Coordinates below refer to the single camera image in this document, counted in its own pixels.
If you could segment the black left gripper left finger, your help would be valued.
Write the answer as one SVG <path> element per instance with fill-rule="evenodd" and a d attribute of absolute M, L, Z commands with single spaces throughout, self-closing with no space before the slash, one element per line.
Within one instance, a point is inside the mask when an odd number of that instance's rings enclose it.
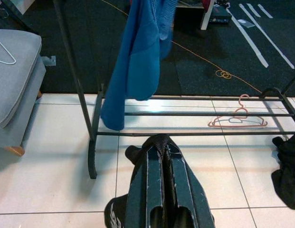
<path fill-rule="evenodd" d="M 163 192 L 162 163 L 155 148 L 140 159 L 131 181 L 126 206 L 128 228 L 162 228 Z"/>

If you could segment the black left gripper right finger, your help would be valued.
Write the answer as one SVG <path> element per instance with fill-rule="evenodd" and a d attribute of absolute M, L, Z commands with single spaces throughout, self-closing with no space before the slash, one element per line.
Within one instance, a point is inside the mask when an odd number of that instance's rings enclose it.
<path fill-rule="evenodd" d="M 205 191 L 177 147 L 167 147 L 173 205 L 173 228 L 214 228 Z"/>

